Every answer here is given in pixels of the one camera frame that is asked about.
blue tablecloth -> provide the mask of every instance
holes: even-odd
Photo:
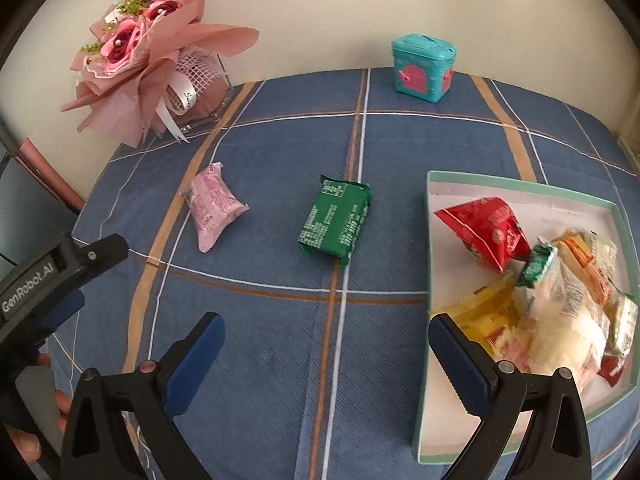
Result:
[[[59,387],[84,367],[159,358],[200,316],[226,344],[178,428],[214,479],[439,479],[410,443],[426,338],[429,170],[524,178],[617,203],[640,240],[640,182],[599,121],[557,100],[456,73],[437,104],[395,92],[391,69],[247,84],[190,143],[121,147],[74,236],[123,235],[130,258],[84,288],[48,342]],[[198,251],[184,175],[210,161],[250,210]],[[372,205],[352,263],[301,254],[319,175],[361,177]],[[636,392],[590,424],[594,478],[640,438]],[[140,447],[150,477],[161,475]],[[498,467],[504,474],[512,457]]]

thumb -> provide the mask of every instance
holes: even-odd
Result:
[[[20,452],[22,459],[30,464],[40,458],[40,442],[38,437],[31,433],[26,433],[22,430],[17,430],[8,426],[6,428],[7,433],[14,441],[14,446]]]

pink toy door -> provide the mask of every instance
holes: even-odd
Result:
[[[419,66],[405,66],[402,70],[398,70],[398,77],[408,90],[422,94],[427,93],[427,76]]]
[[[445,75],[442,78],[442,93],[443,94],[444,94],[444,92],[449,90],[449,87],[451,86],[451,78],[452,77],[453,77],[453,69],[449,68],[449,70],[447,70],[445,72]]]

metal screw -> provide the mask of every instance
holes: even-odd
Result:
[[[505,374],[513,374],[516,367],[513,365],[511,361],[500,361],[498,363],[498,370]]]
[[[95,377],[95,371],[95,368],[89,368],[88,370],[85,370],[84,374],[82,374],[82,380],[90,381],[91,379],[93,379]]]
[[[151,372],[153,372],[156,369],[156,365],[157,365],[157,363],[155,361],[152,361],[152,360],[142,361],[140,363],[140,366],[138,367],[138,369],[143,374],[150,374]]]
[[[571,374],[571,370],[564,366],[562,368],[558,368],[558,373],[563,379],[571,379],[573,377],[573,375]]]

blue gripper pad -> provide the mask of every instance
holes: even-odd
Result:
[[[187,339],[177,344],[183,342],[191,345],[164,383],[162,408],[169,418],[181,415],[189,409],[225,342],[225,321],[217,314],[205,314]]]
[[[73,290],[60,301],[54,309],[40,321],[40,326],[46,330],[55,332],[60,325],[69,319],[78,310],[84,307],[84,294],[81,290]]]
[[[470,415],[485,418],[491,408],[491,385],[460,341],[460,335],[467,343],[473,344],[455,324],[447,326],[442,316],[435,316],[429,323],[429,345],[460,401]]]

